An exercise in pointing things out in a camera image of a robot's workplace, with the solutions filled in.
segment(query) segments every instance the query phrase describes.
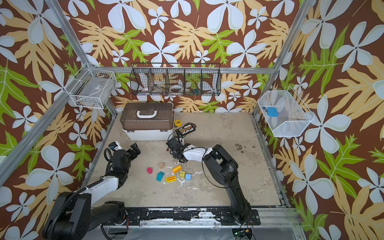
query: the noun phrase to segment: blue box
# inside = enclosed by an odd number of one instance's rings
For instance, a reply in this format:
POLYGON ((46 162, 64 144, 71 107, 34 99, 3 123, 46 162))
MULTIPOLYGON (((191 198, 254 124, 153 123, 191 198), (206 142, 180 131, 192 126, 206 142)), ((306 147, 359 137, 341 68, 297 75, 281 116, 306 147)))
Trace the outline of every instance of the blue box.
POLYGON ((267 108, 266 113, 270 117, 277 117, 279 115, 276 108, 267 108))
POLYGON ((164 172, 159 172, 159 173, 157 174, 156 180, 159 181, 159 182, 161 182, 161 179, 163 178, 164 174, 165 174, 164 172))

